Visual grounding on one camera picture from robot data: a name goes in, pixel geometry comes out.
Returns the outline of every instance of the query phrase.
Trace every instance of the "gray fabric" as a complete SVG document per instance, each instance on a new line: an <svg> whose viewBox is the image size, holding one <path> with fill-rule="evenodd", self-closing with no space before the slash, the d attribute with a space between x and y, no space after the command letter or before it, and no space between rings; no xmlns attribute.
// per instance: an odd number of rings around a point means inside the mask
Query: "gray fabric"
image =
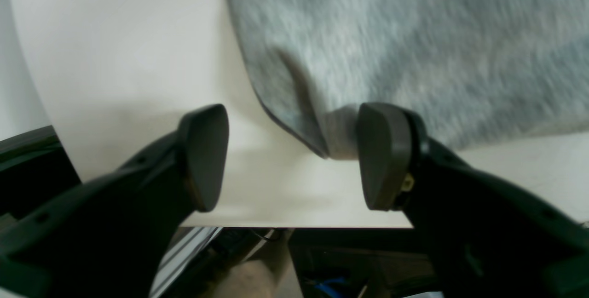
<svg viewBox="0 0 589 298"><path fill-rule="evenodd" d="M250 80L321 156L359 105L420 113L453 149L589 126L589 0L228 0Z"/></svg>

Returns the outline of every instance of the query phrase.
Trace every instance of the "white table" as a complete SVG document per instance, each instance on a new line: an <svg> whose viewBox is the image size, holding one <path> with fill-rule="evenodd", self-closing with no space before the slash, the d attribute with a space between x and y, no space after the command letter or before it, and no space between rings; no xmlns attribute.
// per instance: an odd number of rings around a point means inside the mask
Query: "white table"
<svg viewBox="0 0 589 298"><path fill-rule="evenodd" d="M12 0L23 54L82 180L110 172L223 103L229 154L219 204L184 225L408 227L364 205L358 164L323 160L266 116L246 76L225 0ZM589 135L461 154L578 221L589 220Z"/></svg>

